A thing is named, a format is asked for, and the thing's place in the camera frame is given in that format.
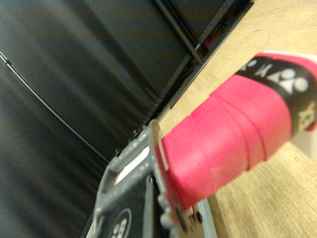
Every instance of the racket grip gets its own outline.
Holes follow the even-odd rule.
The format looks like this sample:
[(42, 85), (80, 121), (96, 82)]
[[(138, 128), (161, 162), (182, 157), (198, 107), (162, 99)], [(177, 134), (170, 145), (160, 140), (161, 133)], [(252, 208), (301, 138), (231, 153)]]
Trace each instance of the racket grip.
[(317, 58), (255, 55), (163, 139), (185, 208), (266, 160), (317, 120)]

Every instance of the pink grip tape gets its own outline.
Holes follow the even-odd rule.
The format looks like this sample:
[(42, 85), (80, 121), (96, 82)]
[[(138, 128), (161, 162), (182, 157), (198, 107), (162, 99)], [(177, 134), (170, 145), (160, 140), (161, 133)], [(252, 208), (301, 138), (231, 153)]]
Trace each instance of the pink grip tape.
[[(266, 53), (256, 56), (264, 55), (300, 61), (314, 69), (317, 78), (311, 61)], [(162, 142), (170, 180), (189, 208), (271, 156), (291, 135), (291, 115), (283, 98), (259, 82), (234, 75)]]

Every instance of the wooden surface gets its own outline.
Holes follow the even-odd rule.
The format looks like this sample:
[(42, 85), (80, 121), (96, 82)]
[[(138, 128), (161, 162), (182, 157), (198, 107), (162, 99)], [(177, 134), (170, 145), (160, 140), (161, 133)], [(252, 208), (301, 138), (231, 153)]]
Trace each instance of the wooden surface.
[[(317, 2), (256, 0), (160, 123), (164, 133), (263, 50), (317, 55)], [(317, 238), (317, 160), (286, 143), (209, 200), (219, 238)]]

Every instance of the black grip band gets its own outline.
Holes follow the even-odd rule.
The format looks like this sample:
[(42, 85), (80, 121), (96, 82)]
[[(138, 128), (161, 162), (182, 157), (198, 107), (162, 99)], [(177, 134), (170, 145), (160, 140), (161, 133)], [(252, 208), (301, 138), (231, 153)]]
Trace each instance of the black grip band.
[(317, 83), (304, 67), (270, 57), (254, 57), (237, 75), (260, 82), (276, 91), (292, 117), (292, 135), (317, 120)]

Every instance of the wooden table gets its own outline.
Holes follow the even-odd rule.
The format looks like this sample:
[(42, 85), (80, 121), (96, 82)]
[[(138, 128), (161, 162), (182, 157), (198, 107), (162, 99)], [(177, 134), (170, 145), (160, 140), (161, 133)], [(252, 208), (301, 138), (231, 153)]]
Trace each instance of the wooden table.
[[(257, 52), (317, 55), (317, 2), (256, 0), (160, 123), (168, 133)], [(291, 143), (209, 198), (219, 238), (317, 238), (317, 160)]]

